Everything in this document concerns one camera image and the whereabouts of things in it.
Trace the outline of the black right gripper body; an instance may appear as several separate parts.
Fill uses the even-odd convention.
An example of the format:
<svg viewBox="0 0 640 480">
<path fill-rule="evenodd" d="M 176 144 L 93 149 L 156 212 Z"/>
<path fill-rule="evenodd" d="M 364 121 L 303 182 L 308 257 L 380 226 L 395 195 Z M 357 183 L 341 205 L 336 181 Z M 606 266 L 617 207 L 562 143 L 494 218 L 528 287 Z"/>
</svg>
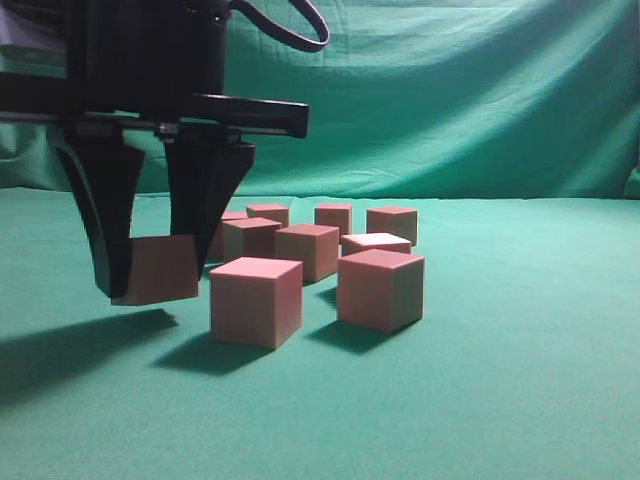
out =
<svg viewBox="0 0 640 480">
<path fill-rule="evenodd" d="M 224 92 L 233 12 L 299 51 L 309 41 L 247 1 L 64 1 L 65 73 L 1 76 L 6 122 L 53 123 L 114 115 L 160 136 L 184 120 L 303 138 L 309 108 Z"/>
</svg>

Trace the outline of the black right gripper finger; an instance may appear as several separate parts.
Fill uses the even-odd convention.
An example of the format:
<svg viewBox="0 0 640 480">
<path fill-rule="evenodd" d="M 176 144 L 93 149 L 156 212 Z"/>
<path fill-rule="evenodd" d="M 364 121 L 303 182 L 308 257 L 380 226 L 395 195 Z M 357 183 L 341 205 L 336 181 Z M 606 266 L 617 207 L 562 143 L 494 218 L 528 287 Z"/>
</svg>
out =
<svg viewBox="0 0 640 480">
<path fill-rule="evenodd" d="M 190 235 L 202 270 L 222 215 L 255 162 L 255 146 L 215 138 L 177 139 L 165 146 L 170 232 Z"/>
<path fill-rule="evenodd" d="M 59 130 L 53 138 L 89 242 L 97 287 L 109 298 L 128 289 L 133 200 L 145 154 L 121 134 Z"/>
</svg>

